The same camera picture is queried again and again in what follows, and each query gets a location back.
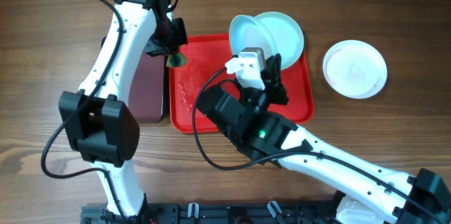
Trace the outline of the mint green rimmed plate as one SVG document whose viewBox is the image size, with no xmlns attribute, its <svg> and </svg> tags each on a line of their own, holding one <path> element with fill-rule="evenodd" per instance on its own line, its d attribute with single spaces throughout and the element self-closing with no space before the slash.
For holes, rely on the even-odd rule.
<svg viewBox="0 0 451 224">
<path fill-rule="evenodd" d="M 281 55 L 281 69 L 293 66 L 304 51 L 304 34 L 301 27 L 290 16 L 276 11 L 260 13 L 256 19 L 271 34 Z"/>
</svg>

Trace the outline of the white plate with red stain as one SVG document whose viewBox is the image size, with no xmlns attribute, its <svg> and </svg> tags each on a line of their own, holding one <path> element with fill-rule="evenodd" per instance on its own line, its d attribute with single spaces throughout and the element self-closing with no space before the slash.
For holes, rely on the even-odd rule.
<svg viewBox="0 0 451 224">
<path fill-rule="evenodd" d="M 367 99 L 385 87 L 388 67 L 373 46 L 349 39 L 327 50 L 323 58 L 323 75 L 337 93 L 351 99 Z"/>
</svg>

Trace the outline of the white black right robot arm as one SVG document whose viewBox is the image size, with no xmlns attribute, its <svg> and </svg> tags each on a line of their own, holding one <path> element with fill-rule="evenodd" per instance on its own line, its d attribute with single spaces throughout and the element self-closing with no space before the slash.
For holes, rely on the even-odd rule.
<svg viewBox="0 0 451 224">
<path fill-rule="evenodd" d="M 337 223 L 449 223 L 450 191 L 436 173 L 417 175 L 383 168 L 353 156 L 269 111 L 285 105 L 281 57 L 246 48 L 224 66 L 239 97 L 212 77 L 202 86 L 194 109 L 202 112 L 250 166 L 275 166 L 309 175 L 337 190 L 330 219 Z"/>
</svg>

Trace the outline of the light blue stained plate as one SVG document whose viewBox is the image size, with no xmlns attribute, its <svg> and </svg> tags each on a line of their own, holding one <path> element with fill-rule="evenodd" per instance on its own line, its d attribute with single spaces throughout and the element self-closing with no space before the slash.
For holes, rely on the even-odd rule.
<svg viewBox="0 0 451 224">
<path fill-rule="evenodd" d="M 265 59 L 278 53 L 276 43 L 268 28 L 250 15 L 237 15 L 229 27 L 230 49 L 234 55 L 245 48 L 262 48 Z"/>
</svg>

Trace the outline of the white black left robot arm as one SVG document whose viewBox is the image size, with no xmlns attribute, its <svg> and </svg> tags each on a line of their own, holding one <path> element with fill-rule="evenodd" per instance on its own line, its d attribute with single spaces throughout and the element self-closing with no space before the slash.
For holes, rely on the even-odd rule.
<svg viewBox="0 0 451 224">
<path fill-rule="evenodd" d="M 107 195 L 106 223 L 149 223 L 133 155 L 140 127 L 128 108 L 132 80 L 143 54 L 169 56 L 187 44 L 178 0 L 113 0 L 113 17 L 99 56 L 76 93 L 62 93 L 58 109 L 73 151 L 99 174 Z"/>
</svg>

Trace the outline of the green yellow sponge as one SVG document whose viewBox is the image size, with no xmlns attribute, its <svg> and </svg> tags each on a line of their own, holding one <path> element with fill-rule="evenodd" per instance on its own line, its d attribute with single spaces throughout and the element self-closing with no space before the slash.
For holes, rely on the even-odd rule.
<svg viewBox="0 0 451 224">
<path fill-rule="evenodd" d="M 180 52 L 168 55 L 166 60 L 166 66 L 169 68 L 178 68 L 184 66 L 186 63 L 186 56 Z"/>
</svg>

